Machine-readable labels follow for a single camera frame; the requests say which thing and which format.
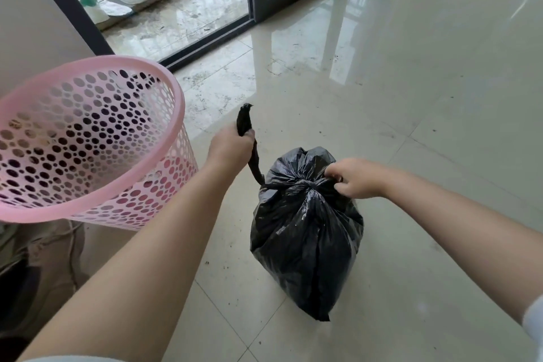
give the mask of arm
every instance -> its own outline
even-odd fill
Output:
[[[336,190],[382,196],[410,215],[518,323],[543,294],[543,234],[413,174],[367,160],[331,164]]]
[[[19,360],[90,355],[160,362],[223,197],[253,142],[254,131],[240,137],[233,124],[219,132],[200,172],[62,307]]]

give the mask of person's right arm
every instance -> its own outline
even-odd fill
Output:
[[[326,169],[353,199],[381,196],[409,214],[515,321],[543,294],[543,234],[413,174],[369,160]]]

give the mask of pink trash basket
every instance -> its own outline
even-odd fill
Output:
[[[173,75],[134,57],[64,64],[0,101],[0,220],[139,229],[198,167]]]

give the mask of person's right hand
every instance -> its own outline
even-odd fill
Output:
[[[336,190],[353,199],[384,196],[393,169],[365,159],[348,158],[330,164],[325,176],[341,180]]]

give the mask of black bag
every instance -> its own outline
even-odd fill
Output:
[[[238,121],[248,117],[247,108]],[[298,147],[276,160],[260,187],[251,226],[254,257],[300,309],[319,321],[329,321],[364,229],[353,201],[336,191],[334,179],[324,177],[335,161],[322,147]],[[251,170],[258,180],[258,168]]]

